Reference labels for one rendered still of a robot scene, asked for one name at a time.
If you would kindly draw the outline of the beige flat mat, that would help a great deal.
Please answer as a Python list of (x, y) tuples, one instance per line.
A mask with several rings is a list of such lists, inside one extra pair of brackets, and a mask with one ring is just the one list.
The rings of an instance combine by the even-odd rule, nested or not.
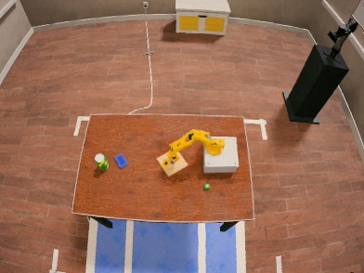
[[(168, 159), (168, 157), (166, 156), (167, 153), (165, 153), (163, 156), (157, 158), (157, 160), (159, 161), (160, 164), (163, 163), (164, 159), (166, 159), (166, 160)], [(179, 156), (179, 160), (176, 163), (171, 163), (170, 162), (170, 165), (167, 167), (167, 169), (165, 169), (162, 166), (162, 168), (164, 169), (166, 174), (168, 174), (168, 176), (170, 176), (170, 175), (176, 173), (177, 171), (181, 170), (182, 168), (188, 166), (188, 164), (186, 163), (186, 161), (183, 159), (183, 157), (180, 155), (179, 152), (177, 152), (177, 155)]]

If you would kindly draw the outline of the green and white drink can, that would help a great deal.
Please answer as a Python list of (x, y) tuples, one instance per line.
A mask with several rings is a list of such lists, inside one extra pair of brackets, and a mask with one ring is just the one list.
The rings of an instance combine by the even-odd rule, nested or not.
[(104, 155), (98, 154), (95, 161), (98, 163), (98, 166), (101, 170), (107, 170), (109, 168), (109, 164)]

